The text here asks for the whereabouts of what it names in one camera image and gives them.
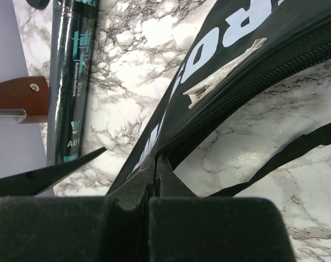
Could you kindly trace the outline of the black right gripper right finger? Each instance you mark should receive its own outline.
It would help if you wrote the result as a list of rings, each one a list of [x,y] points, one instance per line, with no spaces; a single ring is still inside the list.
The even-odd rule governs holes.
[[[149,202],[149,261],[293,261],[280,211],[264,198],[200,198],[157,161]]]

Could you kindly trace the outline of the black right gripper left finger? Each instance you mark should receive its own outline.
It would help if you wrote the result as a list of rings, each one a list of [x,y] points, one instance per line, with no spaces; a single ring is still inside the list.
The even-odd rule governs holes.
[[[147,261],[154,156],[107,196],[0,196],[0,261]]]

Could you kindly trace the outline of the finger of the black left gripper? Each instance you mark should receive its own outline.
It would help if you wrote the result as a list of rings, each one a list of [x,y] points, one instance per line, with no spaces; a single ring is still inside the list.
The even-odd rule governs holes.
[[[99,157],[106,150],[105,147],[101,147],[70,162],[0,178],[0,197],[38,195]]]

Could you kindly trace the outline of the black racket bag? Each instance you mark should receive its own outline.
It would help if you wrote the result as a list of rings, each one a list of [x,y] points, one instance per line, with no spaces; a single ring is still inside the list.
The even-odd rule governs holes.
[[[178,165],[231,113],[331,58],[331,1],[217,1],[110,192],[145,158]]]

